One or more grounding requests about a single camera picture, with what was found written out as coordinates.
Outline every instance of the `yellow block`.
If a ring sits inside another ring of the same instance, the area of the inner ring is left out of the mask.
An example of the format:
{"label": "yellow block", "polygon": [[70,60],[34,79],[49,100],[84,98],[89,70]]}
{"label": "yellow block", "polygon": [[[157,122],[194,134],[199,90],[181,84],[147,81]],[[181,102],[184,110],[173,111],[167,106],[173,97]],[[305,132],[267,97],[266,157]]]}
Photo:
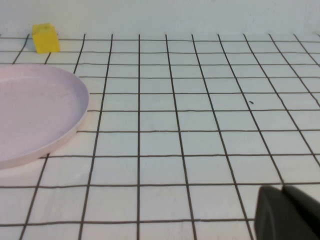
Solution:
{"label": "yellow block", "polygon": [[50,23],[33,25],[32,38],[38,54],[60,52],[56,29]]}

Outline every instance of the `black grid line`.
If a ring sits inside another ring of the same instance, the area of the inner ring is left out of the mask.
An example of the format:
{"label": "black grid line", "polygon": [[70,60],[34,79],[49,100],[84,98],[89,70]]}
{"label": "black grid line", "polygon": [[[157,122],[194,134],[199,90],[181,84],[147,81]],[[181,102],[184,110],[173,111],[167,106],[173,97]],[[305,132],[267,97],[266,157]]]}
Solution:
{"label": "black grid line", "polygon": [[[197,61],[198,61],[198,65],[199,65],[199,68],[200,68],[200,72],[201,72],[201,75],[202,75],[203,84],[204,84],[204,87],[205,87],[206,92],[207,92],[207,96],[208,96],[208,100],[209,100],[209,102],[210,102],[210,106],[211,106],[211,110],[212,110],[213,117],[214,117],[214,120],[215,120],[215,124],[216,124],[217,130],[218,130],[218,132],[219,132],[219,137],[220,137],[220,140],[221,140],[221,144],[222,144],[222,146],[223,146],[223,151],[224,151],[225,155],[227,155],[228,152],[227,152],[226,144],[225,144],[225,142],[224,142],[222,133],[221,133],[221,131],[220,131],[220,125],[219,125],[219,122],[218,122],[218,119],[217,119],[217,116],[216,116],[216,113],[215,113],[214,105],[213,105],[212,100],[211,100],[211,97],[210,97],[210,95],[209,95],[209,93],[208,93],[209,90],[208,90],[208,86],[207,86],[207,83],[206,83],[206,79],[205,79],[205,76],[204,76],[204,73],[203,73],[203,70],[202,70],[202,67],[201,67],[201,63],[200,63],[200,60],[199,60],[199,56],[198,56],[198,53],[197,53],[196,43],[194,42],[194,40],[195,40],[195,39],[194,39],[194,35],[192,34],[191,37],[192,37],[192,41],[193,41],[194,52],[195,52],[195,55],[196,55],[196,58],[197,58]],[[247,218],[247,214],[246,214],[246,210],[245,210],[245,207],[244,207],[244,203],[243,203],[243,201],[242,201],[239,188],[238,188],[238,186],[237,186],[237,181],[236,181],[236,177],[235,177],[235,174],[234,174],[234,170],[233,170],[233,168],[232,168],[232,166],[231,166],[229,156],[226,156],[225,158],[226,158],[227,163],[228,163],[228,167],[229,167],[229,170],[230,170],[230,173],[231,173],[231,176],[232,176],[232,180],[233,180],[233,183],[234,183],[234,188],[235,188],[236,193],[237,193],[237,196],[238,196],[238,200],[239,200],[239,203],[240,203],[240,206],[241,206],[241,210],[242,210],[242,214],[243,214],[244,219],[245,219],[246,226],[247,226],[247,228],[248,228],[248,232],[249,232],[249,235],[250,235],[250,239],[253,240],[254,237],[253,237],[253,234],[252,234],[252,232],[251,232],[250,225],[249,225],[248,218]]]}
{"label": "black grid line", "polygon": [[[92,78],[92,79],[104,79],[103,76],[79,76],[79,78]],[[111,76],[109,79],[137,79],[136,77],[129,76]],[[237,77],[237,79],[265,79],[265,76],[246,76]],[[304,76],[304,79],[320,79],[320,76]],[[140,79],[170,79],[170,77],[140,77]],[[202,77],[175,77],[174,79],[202,79]],[[206,77],[206,79],[235,79],[234,77]],[[292,76],[272,76],[270,79],[298,79],[298,77]]]}
{"label": "black grid line", "polygon": [[[208,92],[211,95],[233,95],[233,94],[241,94],[240,91],[238,92]],[[176,95],[205,95],[208,94],[206,92],[176,92]],[[260,91],[250,91],[250,92],[243,92],[244,94],[276,94],[273,91],[266,91],[266,92],[260,92]],[[309,94],[307,91],[281,91],[278,92],[279,94]],[[311,91],[312,94],[320,94],[320,91]],[[172,92],[90,92],[91,95],[171,95]]]}
{"label": "black grid line", "polygon": [[295,35],[295,34],[293,34],[294,35],[294,37],[296,38],[296,40],[300,43],[300,45],[301,45],[301,47],[305,50],[305,52],[309,55],[309,57],[314,61],[314,63],[315,63],[315,65],[318,65],[319,66],[319,64],[317,63],[317,61],[311,56],[311,54],[307,51],[307,49],[305,48],[305,46],[302,44],[302,42],[298,39],[298,37]]}
{"label": "black grid line", "polygon": [[[110,52],[112,50],[113,36],[114,35],[112,34],[111,35],[111,42],[110,42]],[[109,57],[108,57],[108,64],[107,64],[106,73],[105,73],[105,80],[104,80],[104,86],[103,86],[103,92],[104,93],[106,92],[106,88],[107,88],[107,79],[108,79],[110,58],[111,58],[111,54],[109,54]],[[81,240],[81,238],[82,238],[82,231],[83,231],[83,227],[84,227],[84,221],[85,221],[85,215],[86,215],[86,209],[87,209],[87,203],[88,203],[88,197],[89,197],[89,189],[90,189],[89,185],[91,183],[92,172],[93,172],[94,164],[95,164],[97,143],[98,143],[100,123],[101,123],[101,117],[102,117],[102,109],[104,107],[104,100],[105,100],[105,95],[102,95],[101,107],[100,107],[100,111],[101,112],[99,114],[99,120],[98,120],[98,125],[97,125],[97,133],[96,133],[96,136],[95,136],[94,148],[93,148],[93,156],[92,156],[90,173],[89,173],[89,178],[88,178],[88,187],[86,188],[84,204],[83,204],[83,210],[82,210],[82,216],[81,216],[81,223],[80,223],[80,228],[79,228],[79,235],[78,235],[78,239],[79,240]]]}
{"label": "black grid line", "polygon": [[295,69],[291,66],[291,64],[288,62],[288,60],[285,58],[283,52],[280,51],[280,49],[278,48],[277,44],[275,43],[274,39],[272,38],[272,36],[269,34],[274,46],[276,47],[276,49],[279,51],[279,53],[281,54],[281,56],[283,57],[283,59],[285,60],[285,62],[288,64],[288,66],[292,69],[292,71],[294,72],[294,74],[299,78],[300,82],[302,83],[302,85],[305,87],[305,89],[308,91],[308,93],[311,95],[311,97],[315,100],[316,104],[320,107],[320,104],[318,102],[318,100],[316,99],[316,97],[310,92],[309,88],[305,85],[304,81],[302,81],[301,77],[298,75],[298,73],[295,71]]}
{"label": "black grid line", "polygon": [[[18,37],[18,36],[4,36],[1,37],[2,39],[25,39],[24,37]],[[61,41],[81,41],[82,39],[80,38],[59,38],[59,40]],[[110,42],[111,39],[107,39],[107,38],[89,38],[86,41],[105,41],[105,42]],[[132,39],[113,39],[113,41],[115,42],[134,42],[134,41],[139,41],[138,38],[132,38]],[[140,39],[141,42],[164,42],[165,40],[163,39]],[[221,40],[223,43],[224,42],[246,42],[245,40]],[[168,42],[192,42],[192,40],[188,40],[188,39],[168,39]],[[212,43],[219,43],[219,40],[195,40],[195,42],[212,42]],[[270,40],[248,40],[248,42],[250,43],[270,43]],[[275,42],[279,42],[279,43],[296,43],[297,41],[295,40],[275,40]],[[320,43],[320,41],[301,41],[302,43]]]}
{"label": "black grid line", "polygon": [[[189,186],[270,186],[270,185],[283,185],[281,182],[237,182],[237,183],[189,183]],[[286,182],[285,185],[320,185],[319,181],[302,181],[302,182]],[[5,186],[0,185],[0,189],[69,189],[81,187],[97,187],[97,188],[137,188],[143,187],[186,187],[185,183],[165,183],[165,184],[76,184],[76,185],[13,185]]]}
{"label": "black grid line", "polygon": [[[319,132],[320,129],[302,129],[302,132]],[[140,130],[140,131],[121,131],[121,130],[113,130],[113,131],[99,131],[99,133],[105,134],[116,134],[116,133],[123,133],[123,134],[137,134],[137,133],[218,133],[219,130]],[[241,130],[241,129],[226,129],[220,130],[222,133],[259,133],[259,130]],[[260,130],[260,132],[299,132],[297,129],[266,129]],[[79,130],[77,133],[97,133],[97,131],[90,131],[90,130]]]}
{"label": "black grid line", "polygon": [[37,184],[36,184],[35,189],[34,189],[34,193],[33,193],[32,199],[31,199],[31,203],[30,203],[30,206],[29,206],[29,209],[28,209],[28,213],[26,215],[25,222],[23,224],[23,228],[22,228],[19,240],[22,240],[22,238],[24,237],[27,225],[29,224],[31,211],[32,211],[32,208],[33,208],[34,203],[35,203],[35,199],[36,199],[36,195],[38,193],[38,189],[39,189],[40,181],[42,179],[42,175],[44,174],[44,170],[45,170],[45,167],[47,165],[48,157],[49,157],[49,154],[47,154],[47,156],[46,156],[46,158],[44,160],[44,163],[43,163],[43,166],[42,166],[42,169],[41,169],[41,173],[40,173],[39,179],[38,179]]}
{"label": "black grid line", "polygon": [[[10,62],[1,62],[0,65],[5,65],[5,64],[11,64]],[[18,62],[16,63],[17,65],[23,65],[25,64],[24,62]],[[74,65],[74,63],[70,62],[63,62],[63,63],[47,63],[48,65]],[[93,65],[93,66],[106,66],[107,63],[90,63],[90,62],[82,62],[78,63],[78,65]],[[111,63],[109,66],[138,66],[139,64],[134,64],[134,63]],[[229,64],[201,64],[202,66],[229,66]],[[292,63],[292,66],[319,66],[317,63]],[[140,66],[168,66],[168,64],[140,64]],[[171,64],[171,66],[198,66],[197,64]],[[259,66],[256,63],[248,63],[248,64],[241,64],[241,63],[236,63],[236,64],[231,64],[231,66]],[[286,63],[263,63],[261,66],[287,66]]]}
{"label": "black grid line", "polygon": [[[84,224],[100,224],[100,225],[112,225],[112,224],[163,224],[163,223],[182,223],[182,222],[244,222],[243,218],[213,218],[213,219],[168,219],[168,220],[142,220],[142,221],[84,221]],[[47,226],[47,225],[63,225],[63,224],[81,224],[81,221],[48,221],[48,222],[35,222],[28,223],[28,226]],[[0,227],[20,227],[21,223],[8,223],[0,224]]]}
{"label": "black grid line", "polygon": [[[28,37],[29,37],[29,35],[26,37],[26,40],[25,40],[25,43],[24,43],[23,48],[21,49],[21,52],[23,51],[24,47],[26,46]],[[47,58],[45,59],[44,65],[47,64],[50,55],[51,55],[51,52],[48,54]],[[48,154],[46,155],[46,157],[45,157],[45,160],[44,160],[44,163],[43,163],[43,166],[42,166],[42,169],[41,169],[41,172],[40,172],[40,175],[39,175],[37,184],[36,184],[36,186],[35,186],[35,188],[34,188],[33,196],[32,196],[32,199],[31,199],[31,203],[30,203],[30,205],[29,205],[28,213],[27,213],[27,215],[26,215],[26,219],[25,219],[25,222],[24,222],[24,224],[23,224],[23,228],[22,228],[22,231],[21,231],[19,240],[22,240],[22,239],[23,239],[24,234],[25,234],[25,231],[26,231],[26,228],[27,228],[27,225],[29,224],[29,219],[30,219],[31,211],[32,211],[32,209],[33,209],[33,207],[34,207],[34,203],[35,203],[35,199],[36,199],[36,196],[37,196],[37,193],[38,193],[39,185],[40,185],[42,176],[43,176],[43,174],[44,174],[44,171],[45,171],[45,168],[46,168],[46,165],[47,165],[47,162],[48,162],[49,155],[50,155],[50,154],[48,153]]]}
{"label": "black grid line", "polygon": [[85,40],[86,40],[86,34],[83,35],[82,46],[81,46],[81,49],[80,49],[80,53],[79,53],[78,59],[77,59],[76,64],[75,64],[75,68],[74,68],[73,74],[76,73],[77,67],[79,65],[79,60],[80,60],[80,57],[81,57],[81,53],[82,53],[82,50],[84,49],[84,45],[85,45]]}
{"label": "black grid line", "polygon": [[[273,112],[279,111],[284,112],[285,109],[252,109],[252,112]],[[290,112],[318,112],[320,109],[288,109]],[[103,112],[103,113],[137,113],[137,110],[88,110],[88,112]],[[175,112],[174,110],[140,110],[141,113],[166,113],[166,112]],[[211,112],[211,110],[178,110],[178,112]],[[215,112],[249,112],[249,110],[215,110]]]}
{"label": "black grid line", "polygon": [[[166,44],[168,63],[169,63],[169,71],[170,71],[170,78],[171,78],[171,87],[172,87],[172,95],[173,95],[173,102],[174,102],[174,109],[175,109],[176,124],[177,124],[178,130],[180,131],[179,115],[178,115],[177,101],[176,101],[176,95],[175,95],[174,79],[172,77],[172,71],[171,71],[171,65],[170,65],[170,53],[169,53],[167,35],[165,35],[165,44]],[[190,195],[190,189],[189,189],[187,166],[186,166],[186,161],[185,161],[185,156],[184,156],[184,147],[182,144],[181,132],[179,132],[178,134],[179,134],[180,150],[181,150],[181,157],[182,157],[182,163],[183,163],[184,180],[185,180],[185,184],[186,184],[186,192],[187,192],[187,196],[188,196],[190,217],[191,217],[191,223],[192,223],[193,239],[197,240],[197,231],[196,231],[196,225],[195,225],[195,221],[194,221],[194,219],[195,219],[194,218],[194,211],[192,208],[192,201],[191,201],[191,195]]]}
{"label": "black grid line", "polygon": [[138,55],[138,146],[137,146],[137,206],[136,206],[136,239],[140,239],[140,34],[139,34],[139,55]]}
{"label": "black grid line", "polygon": [[[252,51],[252,49],[251,49],[251,47],[250,47],[250,44],[247,42],[247,45],[248,45],[248,47],[250,48],[250,50],[251,50],[251,52],[252,52],[252,54],[253,54],[253,56],[254,56],[254,58],[255,58],[255,60],[259,63],[259,61],[258,61],[258,59],[257,59],[257,57],[256,57],[256,55],[254,54],[254,52]],[[285,105],[285,103],[284,103],[284,101],[282,100],[282,98],[280,97],[280,95],[277,93],[277,90],[276,90],[276,88],[274,87],[274,85],[272,84],[272,82],[270,81],[270,79],[268,78],[268,75],[267,75],[267,73],[264,71],[264,69],[262,68],[262,66],[260,66],[260,68],[261,68],[261,70],[263,71],[263,74],[267,77],[267,79],[268,79],[268,81],[269,81],[269,83],[270,83],[270,85],[271,85],[271,87],[273,88],[273,90],[275,91],[275,93],[276,93],[276,95],[277,95],[277,97],[279,98],[279,100],[281,101],[281,103],[282,103],[282,105],[283,105],[283,107],[284,107],[284,109],[286,110],[286,112],[287,112],[287,114],[289,115],[289,117],[290,117],[290,119],[291,119],[291,121],[293,122],[293,124],[294,124],[294,126],[296,127],[296,129],[299,131],[299,133],[300,133],[300,136],[302,137],[302,139],[303,139],[303,141],[304,141],[304,143],[306,144],[306,146],[308,147],[308,149],[309,149],[309,151],[310,151],[310,153],[312,154],[312,156],[313,156],[313,158],[314,158],[314,160],[316,161],[316,163],[319,165],[319,167],[320,167],[320,162],[318,161],[318,159],[316,158],[316,155],[314,154],[314,152],[312,151],[312,149],[311,149],[311,147],[310,147],[310,145],[308,144],[308,142],[307,142],[307,140],[306,140],[306,138],[304,137],[304,135],[302,134],[302,131],[299,129],[299,127],[298,127],[298,125],[297,125],[297,123],[295,122],[295,120],[294,120],[294,118],[292,117],[292,115],[291,115],[291,113],[290,113],[290,111],[287,109],[287,106]]]}
{"label": "black grid line", "polygon": [[[17,50],[0,50],[0,53],[18,53],[19,51]],[[32,50],[28,50],[28,51],[24,51],[24,53],[36,53],[36,51],[32,51]],[[78,53],[78,51],[59,51],[59,53]],[[108,51],[83,51],[83,53],[91,53],[91,54],[109,54]],[[113,51],[111,52],[112,54],[139,54],[136,51]],[[155,51],[155,52],[140,52],[141,54],[166,54],[167,52],[165,51]],[[170,54],[184,54],[184,55],[192,55],[192,52],[180,52],[180,51],[171,51],[169,52]],[[233,52],[233,51],[226,51],[226,54],[250,54],[250,52]],[[258,54],[278,54],[279,52],[277,51],[261,51],[261,52],[257,52]],[[300,51],[283,51],[283,54],[306,54],[305,52],[300,52]],[[320,52],[309,52],[310,54],[320,54]],[[207,51],[207,52],[199,52],[199,54],[223,54],[223,52],[221,51]]]}
{"label": "black grid line", "polygon": [[[272,156],[313,156],[312,153],[274,153]],[[242,154],[242,153],[233,153],[233,154],[184,154],[184,157],[262,157],[270,156],[267,153],[255,153],[255,154]],[[92,155],[53,155],[48,158],[92,158]],[[158,154],[158,155],[96,155],[95,158],[164,158],[164,157],[182,157],[181,154]]]}
{"label": "black grid line", "polygon": [[26,46],[26,44],[27,44],[28,38],[29,38],[29,34],[26,36],[25,41],[24,41],[24,45],[23,45],[23,47],[21,48],[21,50],[19,51],[18,55],[16,56],[16,58],[14,59],[14,61],[13,61],[12,64],[15,64],[15,63],[16,63],[18,57],[20,56],[21,52],[24,50],[24,48],[25,48],[25,46]]}

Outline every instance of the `black object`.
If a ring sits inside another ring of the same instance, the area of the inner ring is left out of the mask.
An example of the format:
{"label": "black object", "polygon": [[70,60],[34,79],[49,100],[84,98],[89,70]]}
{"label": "black object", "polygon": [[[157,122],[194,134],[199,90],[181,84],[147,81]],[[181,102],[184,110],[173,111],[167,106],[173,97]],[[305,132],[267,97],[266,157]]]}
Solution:
{"label": "black object", "polygon": [[259,189],[257,240],[320,240],[320,203],[293,186]]}

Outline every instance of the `white wall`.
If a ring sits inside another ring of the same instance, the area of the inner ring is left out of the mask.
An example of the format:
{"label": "white wall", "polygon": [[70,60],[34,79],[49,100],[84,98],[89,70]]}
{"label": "white wall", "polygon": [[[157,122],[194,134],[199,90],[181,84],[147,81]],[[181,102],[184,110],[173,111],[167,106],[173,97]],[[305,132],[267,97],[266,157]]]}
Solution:
{"label": "white wall", "polygon": [[313,33],[320,0],[0,0],[0,33],[52,23],[60,36]]}

